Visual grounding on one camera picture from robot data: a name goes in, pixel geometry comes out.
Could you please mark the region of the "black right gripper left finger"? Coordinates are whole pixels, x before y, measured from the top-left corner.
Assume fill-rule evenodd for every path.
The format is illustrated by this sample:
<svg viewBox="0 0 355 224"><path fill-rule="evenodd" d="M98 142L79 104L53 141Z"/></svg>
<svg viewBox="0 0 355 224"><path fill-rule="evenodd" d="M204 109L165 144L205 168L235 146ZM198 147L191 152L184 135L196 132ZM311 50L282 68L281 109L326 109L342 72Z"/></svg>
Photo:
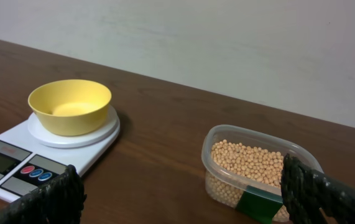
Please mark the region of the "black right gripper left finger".
<svg viewBox="0 0 355 224"><path fill-rule="evenodd" d="M0 210L0 224L80 224L87 195L73 165Z"/></svg>

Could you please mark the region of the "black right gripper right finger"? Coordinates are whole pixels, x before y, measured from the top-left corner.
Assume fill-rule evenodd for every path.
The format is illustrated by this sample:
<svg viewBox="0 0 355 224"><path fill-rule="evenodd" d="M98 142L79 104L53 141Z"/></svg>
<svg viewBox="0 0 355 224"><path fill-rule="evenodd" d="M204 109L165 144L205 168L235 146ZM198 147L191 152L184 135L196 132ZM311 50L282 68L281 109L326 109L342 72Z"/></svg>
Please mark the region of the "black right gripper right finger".
<svg viewBox="0 0 355 224"><path fill-rule="evenodd" d="M312 169L297 157L283 159L281 193L293 223L355 223L355 189Z"/></svg>

